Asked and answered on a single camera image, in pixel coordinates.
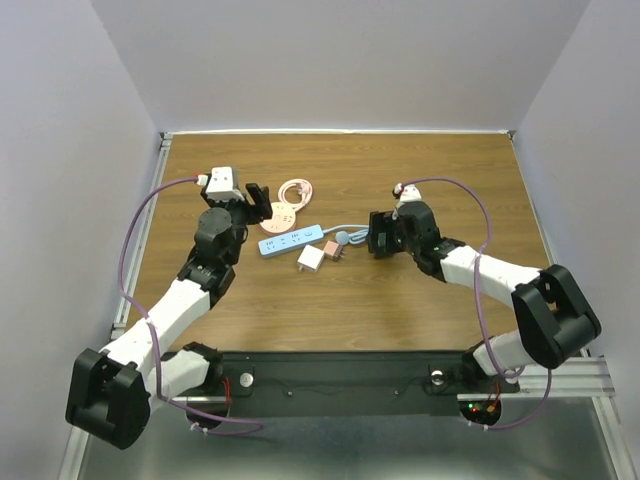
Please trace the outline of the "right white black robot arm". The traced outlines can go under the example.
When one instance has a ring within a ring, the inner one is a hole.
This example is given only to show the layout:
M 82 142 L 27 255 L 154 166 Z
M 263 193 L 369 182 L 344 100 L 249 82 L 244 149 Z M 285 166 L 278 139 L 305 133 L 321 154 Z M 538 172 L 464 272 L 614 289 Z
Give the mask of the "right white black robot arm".
M 431 208 L 422 201 L 369 216 L 366 237 L 376 259 L 404 252 L 425 275 L 468 287 L 510 307 L 516 330 L 491 337 L 463 356 L 460 378 L 482 390 L 496 376 L 529 365 L 554 370 L 602 332 L 601 323 L 571 272 L 558 264 L 520 266 L 441 235 Z

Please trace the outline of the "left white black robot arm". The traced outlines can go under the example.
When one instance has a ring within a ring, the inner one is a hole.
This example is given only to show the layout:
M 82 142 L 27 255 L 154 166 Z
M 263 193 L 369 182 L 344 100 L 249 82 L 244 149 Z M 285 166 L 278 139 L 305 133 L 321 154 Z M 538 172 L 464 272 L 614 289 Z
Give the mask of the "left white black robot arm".
M 65 411 L 66 421 L 119 449 L 130 447 L 159 407 L 184 410 L 191 429 L 218 433 L 222 423 L 237 424 L 244 434 L 262 429 L 257 420 L 196 410 L 178 396 L 196 389 L 221 389 L 224 406 L 232 404 L 232 384 L 215 349 L 192 342 L 169 359 L 173 342 L 221 300 L 235 278 L 234 267 L 248 228 L 271 218 L 269 189 L 249 183 L 223 185 L 211 175 L 195 178 L 208 205 L 198 219 L 194 246 L 166 293 L 128 331 L 75 360 Z

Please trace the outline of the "blue power strip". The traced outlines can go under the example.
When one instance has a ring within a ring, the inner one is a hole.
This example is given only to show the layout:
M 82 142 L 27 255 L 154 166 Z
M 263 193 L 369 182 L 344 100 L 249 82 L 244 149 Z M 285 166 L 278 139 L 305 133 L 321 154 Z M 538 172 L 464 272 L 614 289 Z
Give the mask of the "blue power strip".
M 262 257 L 271 258 L 315 244 L 323 238 L 324 231 L 316 224 L 261 240 L 258 250 Z

